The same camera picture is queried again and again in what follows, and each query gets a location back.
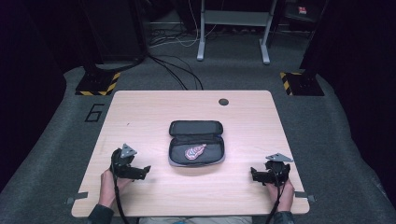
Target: person's right hand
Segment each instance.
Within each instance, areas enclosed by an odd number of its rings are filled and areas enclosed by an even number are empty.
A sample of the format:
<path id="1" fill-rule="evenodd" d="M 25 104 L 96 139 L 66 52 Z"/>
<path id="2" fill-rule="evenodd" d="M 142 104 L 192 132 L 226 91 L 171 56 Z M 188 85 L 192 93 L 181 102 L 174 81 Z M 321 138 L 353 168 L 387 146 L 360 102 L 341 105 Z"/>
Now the person's right hand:
<path id="1" fill-rule="evenodd" d="M 270 192 L 270 199 L 273 204 L 275 204 L 277 199 L 277 186 L 274 184 L 265 184 Z M 280 192 L 283 193 L 279 199 L 279 205 L 277 206 L 277 212 L 289 212 L 291 209 L 291 205 L 293 204 L 294 198 L 294 186 L 291 184 L 290 179 L 285 182 L 285 188 L 283 189 L 283 185 L 280 186 Z"/>

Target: yellow and black hazard tape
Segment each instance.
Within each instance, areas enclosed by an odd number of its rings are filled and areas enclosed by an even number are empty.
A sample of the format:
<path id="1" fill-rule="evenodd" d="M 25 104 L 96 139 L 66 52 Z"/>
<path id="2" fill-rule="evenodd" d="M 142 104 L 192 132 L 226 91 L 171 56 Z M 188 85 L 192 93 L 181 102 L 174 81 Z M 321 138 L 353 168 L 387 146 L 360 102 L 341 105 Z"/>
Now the yellow and black hazard tape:
<path id="1" fill-rule="evenodd" d="M 109 95 L 111 92 L 113 92 L 114 88 L 116 88 L 119 77 L 120 73 L 114 75 L 106 91 L 76 91 L 76 95 Z"/>
<path id="2" fill-rule="evenodd" d="M 287 95 L 293 95 L 293 91 L 290 87 L 290 84 L 288 82 L 287 75 L 300 75 L 301 73 L 280 73 L 280 77 L 282 78 L 283 82 L 283 87 L 285 88 L 286 94 Z"/>

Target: metal bracket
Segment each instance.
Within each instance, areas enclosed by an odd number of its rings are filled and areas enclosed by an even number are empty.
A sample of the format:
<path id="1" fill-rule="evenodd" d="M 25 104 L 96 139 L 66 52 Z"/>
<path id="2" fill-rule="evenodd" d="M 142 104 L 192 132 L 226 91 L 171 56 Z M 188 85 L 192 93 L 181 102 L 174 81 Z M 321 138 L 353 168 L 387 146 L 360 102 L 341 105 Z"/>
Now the metal bracket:
<path id="1" fill-rule="evenodd" d="M 276 153 L 272 156 L 265 157 L 269 161 L 293 161 L 291 158 L 286 157 L 280 153 Z"/>
<path id="2" fill-rule="evenodd" d="M 317 201 L 317 199 L 315 198 L 314 195 L 308 195 L 307 193 L 301 192 L 301 191 L 294 191 L 294 196 L 296 198 L 306 198 L 311 203 L 314 203 Z"/>
<path id="3" fill-rule="evenodd" d="M 78 199 L 85 199 L 85 198 L 87 198 L 87 197 L 88 197 L 88 192 L 77 193 L 77 194 L 75 194 L 74 197 L 67 198 L 66 201 L 65 201 L 64 203 L 65 203 L 65 204 L 71 204 L 71 203 L 73 203 L 75 200 L 78 200 Z"/>
<path id="4" fill-rule="evenodd" d="M 129 147 L 125 143 L 122 145 L 122 150 L 120 155 L 121 158 L 127 158 L 136 154 L 137 152 L 133 148 Z"/>

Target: embroidered patch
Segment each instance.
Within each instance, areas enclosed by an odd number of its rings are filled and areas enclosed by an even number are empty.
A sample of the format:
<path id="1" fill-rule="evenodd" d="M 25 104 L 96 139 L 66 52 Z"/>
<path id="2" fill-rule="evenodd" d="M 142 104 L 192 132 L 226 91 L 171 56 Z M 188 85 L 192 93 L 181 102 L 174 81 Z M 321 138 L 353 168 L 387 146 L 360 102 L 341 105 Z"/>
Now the embroidered patch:
<path id="1" fill-rule="evenodd" d="M 205 148 L 206 148 L 206 144 L 202 144 L 198 147 L 190 147 L 189 149 L 186 150 L 184 154 L 186 155 L 186 158 L 188 160 L 193 161 L 197 159 L 204 152 Z"/>

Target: table leg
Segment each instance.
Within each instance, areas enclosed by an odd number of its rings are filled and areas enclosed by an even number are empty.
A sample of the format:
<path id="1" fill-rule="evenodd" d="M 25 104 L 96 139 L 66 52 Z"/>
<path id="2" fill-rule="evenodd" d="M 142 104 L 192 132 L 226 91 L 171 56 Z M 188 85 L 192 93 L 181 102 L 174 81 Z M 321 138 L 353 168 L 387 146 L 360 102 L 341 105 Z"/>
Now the table leg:
<path id="1" fill-rule="evenodd" d="M 262 50 L 262 62 L 266 65 L 270 64 L 270 57 L 268 55 L 268 49 L 267 49 L 266 43 L 267 43 L 267 39 L 268 39 L 268 34 L 270 33 L 270 30 L 271 30 L 271 23 L 272 23 L 272 19 L 274 17 L 276 2 L 277 2 L 277 0 L 274 0 L 271 5 L 271 10 L 268 15 L 267 24 L 265 26 L 265 32 L 264 32 L 262 39 L 260 39 L 260 48 Z"/>
<path id="2" fill-rule="evenodd" d="M 201 2 L 201 37 L 199 40 L 197 60 L 199 62 L 204 60 L 205 53 L 205 0 Z"/>

